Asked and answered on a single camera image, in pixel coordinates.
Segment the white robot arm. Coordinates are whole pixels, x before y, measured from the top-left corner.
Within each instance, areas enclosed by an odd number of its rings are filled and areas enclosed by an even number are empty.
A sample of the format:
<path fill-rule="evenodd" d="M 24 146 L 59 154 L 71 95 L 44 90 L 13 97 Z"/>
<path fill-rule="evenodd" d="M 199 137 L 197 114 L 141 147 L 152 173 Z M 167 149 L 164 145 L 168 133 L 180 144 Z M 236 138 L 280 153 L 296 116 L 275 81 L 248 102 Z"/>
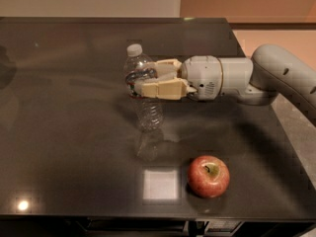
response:
<path fill-rule="evenodd" d="M 316 125 L 316 71 L 278 45 L 261 45 L 249 58 L 206 55 L 149 62 L 126 84 L 136 97 L 160 100 L 226 96 L 260 106 L 283 95 Z"/>

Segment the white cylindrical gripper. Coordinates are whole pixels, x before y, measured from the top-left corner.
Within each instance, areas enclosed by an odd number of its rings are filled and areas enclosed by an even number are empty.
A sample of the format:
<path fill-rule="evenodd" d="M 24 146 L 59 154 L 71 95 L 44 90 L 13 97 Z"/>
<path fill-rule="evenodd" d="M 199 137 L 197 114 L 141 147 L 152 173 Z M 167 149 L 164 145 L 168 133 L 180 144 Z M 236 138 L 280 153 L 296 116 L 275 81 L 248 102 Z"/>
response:
<path fill-rule="evenodd" d="M 144 98 L 180 100 L 188 95 L 196 101 L 212 101 L 221 90 L 222 66 L 214 56 L 193 56 L 183 64 L 176 58 L 152 61 L 145 68 L 154 70 L 154 77 L 165 81 L 136 82 L 134 90 Z M 183 79 L 175 78 L 180 68 Z"/>

